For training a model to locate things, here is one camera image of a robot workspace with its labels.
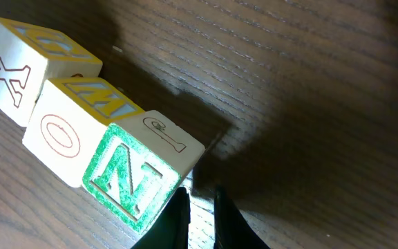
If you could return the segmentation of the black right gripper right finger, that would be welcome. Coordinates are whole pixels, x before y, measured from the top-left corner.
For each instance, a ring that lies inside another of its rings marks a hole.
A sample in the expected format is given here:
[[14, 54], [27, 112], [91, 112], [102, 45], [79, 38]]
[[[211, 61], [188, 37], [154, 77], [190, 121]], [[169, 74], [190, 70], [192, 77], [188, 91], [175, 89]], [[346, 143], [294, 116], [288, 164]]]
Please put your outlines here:
[[214, 249], [269, 249], [222, 186], [216, 187], [214, 197], [214, 230]]

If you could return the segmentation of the green N wooden block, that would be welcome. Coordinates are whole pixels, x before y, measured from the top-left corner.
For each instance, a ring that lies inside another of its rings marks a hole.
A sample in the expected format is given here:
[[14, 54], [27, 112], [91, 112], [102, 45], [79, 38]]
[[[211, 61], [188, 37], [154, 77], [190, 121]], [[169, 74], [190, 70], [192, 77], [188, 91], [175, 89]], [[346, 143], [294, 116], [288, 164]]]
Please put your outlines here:
[[143, 234], [204, 152], [201, 142], [166, 116], [146, 111], [107, 127], [83, 186]]

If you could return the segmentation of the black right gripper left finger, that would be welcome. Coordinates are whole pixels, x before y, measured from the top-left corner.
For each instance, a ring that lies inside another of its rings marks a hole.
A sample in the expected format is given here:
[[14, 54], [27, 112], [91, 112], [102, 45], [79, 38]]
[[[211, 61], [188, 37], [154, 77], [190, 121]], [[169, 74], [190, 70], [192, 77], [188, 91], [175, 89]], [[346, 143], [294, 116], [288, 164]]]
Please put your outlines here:
[[185, 187], [179, 187], [151, 229], [132, 249], [187, 249], [190, 200]]

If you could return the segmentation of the blue sided X wooden block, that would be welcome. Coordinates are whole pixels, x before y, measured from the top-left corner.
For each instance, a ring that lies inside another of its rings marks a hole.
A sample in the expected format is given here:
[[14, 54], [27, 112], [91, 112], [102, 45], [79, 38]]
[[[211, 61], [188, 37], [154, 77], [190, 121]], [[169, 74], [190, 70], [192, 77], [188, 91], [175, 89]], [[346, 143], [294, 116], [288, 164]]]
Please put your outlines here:
[[26, 127], [52, 77], [97, 77], [102, 61], [66, 34], [0, 17], [0, 109]]

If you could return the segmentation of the yellow sided O wooden block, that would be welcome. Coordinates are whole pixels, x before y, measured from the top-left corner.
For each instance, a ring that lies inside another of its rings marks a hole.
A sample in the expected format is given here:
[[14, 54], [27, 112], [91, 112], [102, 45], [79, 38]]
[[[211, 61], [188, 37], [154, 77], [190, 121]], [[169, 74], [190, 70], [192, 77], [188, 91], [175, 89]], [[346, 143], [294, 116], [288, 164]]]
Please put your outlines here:
[[100, 77], [50, 78], [22, 143], [63, 182], [78, 188], [107, 126], [143, 111]]

